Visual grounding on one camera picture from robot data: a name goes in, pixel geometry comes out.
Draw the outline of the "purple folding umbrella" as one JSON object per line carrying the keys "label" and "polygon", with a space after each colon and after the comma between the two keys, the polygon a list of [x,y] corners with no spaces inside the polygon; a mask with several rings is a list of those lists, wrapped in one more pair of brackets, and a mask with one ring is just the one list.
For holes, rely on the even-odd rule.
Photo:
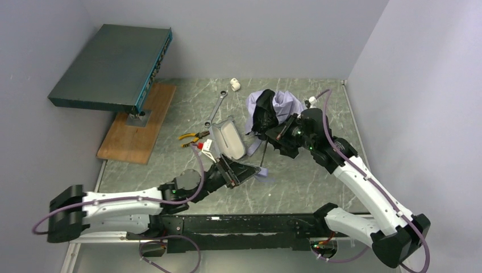
{"label": "purple folding umbrella", "polygon": [[255,140],[247,149],[246,155],[252,156],[262,142],[267,141],[265,132],[285,122],[292,114],[300,114],[307,107],[289,91],[260,90],[248,95],[246,99],[248,117],[245,133]]}

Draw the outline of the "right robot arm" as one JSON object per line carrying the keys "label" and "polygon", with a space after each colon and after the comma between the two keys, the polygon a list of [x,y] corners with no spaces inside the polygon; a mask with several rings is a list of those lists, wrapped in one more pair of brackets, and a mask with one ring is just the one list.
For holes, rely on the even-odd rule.
{"label": "right robot arm", "polygon": [[402,266],[423,247],[426,260],[421,271],[427,271],[430,251],[425,238],[430,220],[424,214],[413,214],[387,192],[350,143],[332,135],[321,109],[306,109],[284,122],[262,121],[261,133],[281,155],[292,159],[300,148],[308,150],[317,164],[348,186],[372,216],[368,220],[328,203],[313,214],[316,228],[364,243],[390,268]]}

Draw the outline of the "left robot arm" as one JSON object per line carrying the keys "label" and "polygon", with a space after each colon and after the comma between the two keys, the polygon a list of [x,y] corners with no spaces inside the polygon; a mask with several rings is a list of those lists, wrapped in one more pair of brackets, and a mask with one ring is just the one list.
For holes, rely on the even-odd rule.
{"label": "left robot arm", "polygon": [[259,166],[236,162],[225,155],[205,171],[187,169],[172,181],[135,192],[85,192],[73,185],[51,200],[47,242],[70,242],[82,235],[99,232],[127,232],[144,238],[174,235],[178,232],[173,215],[189,209],[219,188],[235,188],[256,176],[267,176]]}

